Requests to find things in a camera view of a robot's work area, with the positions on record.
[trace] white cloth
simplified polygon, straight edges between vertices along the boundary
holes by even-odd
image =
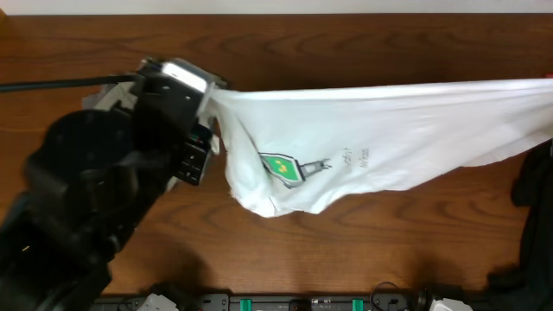
[[[320,213],[346,194],[406,190],[550,139],[553,79],[217,91],[209,111],[242,206]]]

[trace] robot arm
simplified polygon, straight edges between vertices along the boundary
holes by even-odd
[[[85,310],[111,281],[107,264],[175,176],[200,183],[212,129],[197,115],[224,83],[184,60],[136,74],[0,86],[0,92],[133,81],[133,109],[70,113],[24,166],[28,190],[0,229],[0,306]]]

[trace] green graphic on shirt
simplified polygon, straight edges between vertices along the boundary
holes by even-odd
[[[265,168],[288,188],[299,187],[308,177],[323,169],[331,168],[326,164],[328,159],[300,165],[296,159],[287,155],[268,153],[259,155]]]

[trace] wire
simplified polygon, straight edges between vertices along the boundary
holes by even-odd
[[[377,289],[382,286],[382,285],[391,285],[393,287],[395,287],[396,289],[399,289],[399,287],[392,283],[392,282],[380,282],[379,284],[377,284],[377,286],[374,287],[374,289],[372,289],[372,292],[371,292],[371,296],[369,296],[369,302],[374,306],[375,309],[377,309],[378,311],[384,311],[381,307],[378,306],[378,304],[374,303],[374,300],[372,299],[373,298],[373,295],[374,295],[374,292],[377,291]]]
[[[65,79],[41,82],[18,82],[0,85],[0,92],[30,91],[61,87],[97,86],[136,80],[135,74],[114,75],[107,77],[86,78],[86,79]]]

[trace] black cable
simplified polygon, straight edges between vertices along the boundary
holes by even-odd
[[[18,82],[0,85],[0,92],[30,91],[61,87],[98,86],[104,84],[131,82],[136,80],[135,74],[114,75],[86,79],[65,79],[41,82]]]
[[[371,292],[371,296],[369,297],[369,302],[374,306],[375,309],[377,309],[378,311],[384,311],[381,307],[378,306],[378,304],[374,303],[374,300],[372,299],[373,295],[374,295],[374,292],[377,291],[377,289],[382,286],[382,285],[391,285],[393,287],[395,287],[396,289],[399,289],[399,287],[392,283],[392,282],[380,282],[379,284],[377,284],[377,286],[374,287],[374,289],[372,289],[372,292]]]

